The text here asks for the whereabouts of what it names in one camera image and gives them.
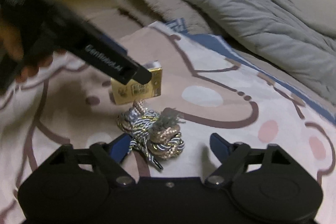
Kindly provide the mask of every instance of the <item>metal screw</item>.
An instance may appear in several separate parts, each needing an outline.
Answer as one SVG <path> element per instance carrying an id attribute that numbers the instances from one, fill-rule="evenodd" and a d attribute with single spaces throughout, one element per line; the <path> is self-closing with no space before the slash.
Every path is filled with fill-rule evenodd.
<path id="1" fill-rule="evenodd" d="M 208 182 L 215 185 L 220 185 L 224 182 L 224 178 L 221 176 L 211 176 L 207 179 Z"/>
<path id="2" fill-rule="evenodd" d="M 175 186 L 175 184 L 174 184 L 174 182 L 167 182 L 167 183 L 166 183 L 166 186 L 167 186 L 168 188 L 173 188 L 173 187 Z"/>
<path id="3" fill-rule="evenodd" d="M 116 182 L 120 185 L 128 185 L 128 184 L 131 184 L 133 182 L 132 178 L 131 177 L 127 177 L 127 176 L 122 176 L 122 177 L 118 177 L 116 179 Z"/>

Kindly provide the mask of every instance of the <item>bed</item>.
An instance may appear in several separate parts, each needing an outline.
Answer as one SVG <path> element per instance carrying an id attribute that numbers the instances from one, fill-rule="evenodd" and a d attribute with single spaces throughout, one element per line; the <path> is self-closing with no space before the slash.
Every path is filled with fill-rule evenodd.
<path id="1" fill-rule="evenodd" d="M 278 143 L 322 185 L 317 221 L 334 223 L 336 137 L 330 103 L 232 38 L 191 33 L 171 23 L 143 27 L 113 0 L 61 1 L 138 62 L 159 60 L 162 95 L 148 102 L 157 111 L 175 109 L 186 122 L 181 124 L 184 152 L 164 161 L 158 172 L 132 151 L 122 163 L 132 177 L 204 179 L 220 164 L 209 150 L 213 132 L 253 148 Z M 17 189 L 60 145 L 85 148 L 122 134 L 116 117 L 130 105 L 116 106 L 111 94 L 106 75 L 70 54 L 55 54 L 49 68 L 0 98 L 0 223 L 24 220 Z"/>

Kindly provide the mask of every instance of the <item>gray comforter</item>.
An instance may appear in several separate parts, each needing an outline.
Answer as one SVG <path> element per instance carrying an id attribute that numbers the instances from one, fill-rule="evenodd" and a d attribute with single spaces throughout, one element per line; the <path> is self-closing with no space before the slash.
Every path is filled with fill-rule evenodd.
<path id="1" fill-rule="evenodd" d="M 336 30 L 290 0 L 186 0 L 250 51 L 336 104 Z"/>

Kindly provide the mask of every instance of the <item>hand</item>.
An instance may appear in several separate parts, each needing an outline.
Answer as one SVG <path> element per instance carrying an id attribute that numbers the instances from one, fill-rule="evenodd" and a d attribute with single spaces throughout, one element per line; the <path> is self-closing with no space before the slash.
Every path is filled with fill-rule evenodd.
<path id="1" fill-rule="evenodd" d="M 24 52 L 21 44 L 20 30 L 8 24 L 0 17 L 0 48 L 4 47 L 7 54 L 15 61 L 23 58 Z M 36 75 L 40 67 L 48 67 L 53 61 L 53 56 L 44 57 L 36 65 L 29 65 L 22 69 L 20 75 L 16 77 L 17 83 L 25 82 L 28 77 Z"/>

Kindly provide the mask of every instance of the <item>white circle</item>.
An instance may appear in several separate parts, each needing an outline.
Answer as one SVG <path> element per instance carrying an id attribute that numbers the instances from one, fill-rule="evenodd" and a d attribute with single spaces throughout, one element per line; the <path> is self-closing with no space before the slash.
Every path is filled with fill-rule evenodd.
<path id="1" fill-rule="evenodd" d="M 90 145 L 98 142 L 105 142 L 105 143 L 110 143 L 112 141 L 112 138 L 109 134 L 105 132 L 97 132 L 89 136 L 87 142 L 86 142 L 86 147 L 90 147 Z"/>
<path id="2" fill-rule="evenodd" d="M 216 107 L 223 104 L 223 98 L 218 92 L 197 85 L 185 88 L 182 92 L 182 98 L 198 106 Z"/>

